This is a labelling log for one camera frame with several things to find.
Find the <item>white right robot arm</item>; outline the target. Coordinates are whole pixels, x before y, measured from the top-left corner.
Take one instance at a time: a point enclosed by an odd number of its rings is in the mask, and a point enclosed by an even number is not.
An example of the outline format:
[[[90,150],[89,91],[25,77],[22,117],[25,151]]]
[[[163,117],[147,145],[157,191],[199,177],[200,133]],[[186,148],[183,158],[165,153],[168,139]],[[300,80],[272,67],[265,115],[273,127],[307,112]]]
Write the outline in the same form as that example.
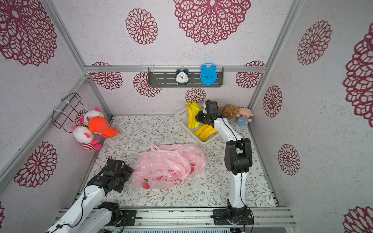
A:
[[[233,129],[228,119],[219,113],[216,102],[207,100],[205,105],[195,119],[212,126],[226,142],[224,162],[230,172],[231,188],[226,209],[213,210],[211,218],[215,225],[253,225],[253,213],[244,200],[247,175],[253,165],[251,141]]]

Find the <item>pink plastic bag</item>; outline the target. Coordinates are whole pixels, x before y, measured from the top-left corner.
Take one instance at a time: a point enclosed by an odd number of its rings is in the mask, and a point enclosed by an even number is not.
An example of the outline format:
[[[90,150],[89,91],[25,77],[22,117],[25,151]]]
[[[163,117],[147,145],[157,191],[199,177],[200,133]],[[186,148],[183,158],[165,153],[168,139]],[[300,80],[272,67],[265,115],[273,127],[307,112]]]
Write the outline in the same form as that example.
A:
[[[131,183],[137,188],[164,189],[205,172],[205,152],[194,144],[150,145],[132,168]]]

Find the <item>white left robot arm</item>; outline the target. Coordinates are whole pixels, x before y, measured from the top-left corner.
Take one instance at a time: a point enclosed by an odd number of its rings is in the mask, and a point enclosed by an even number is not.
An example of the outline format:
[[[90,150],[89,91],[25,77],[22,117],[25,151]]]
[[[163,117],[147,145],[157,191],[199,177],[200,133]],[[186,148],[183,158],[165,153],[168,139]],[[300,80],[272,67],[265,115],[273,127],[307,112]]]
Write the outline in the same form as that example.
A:
[[[126,221],[117,203],[102,202],[111,191],[122,192],[134,169],[121,160],[108,159],[85,186],[81,196],[48,233],[96,233],[106,225]]]

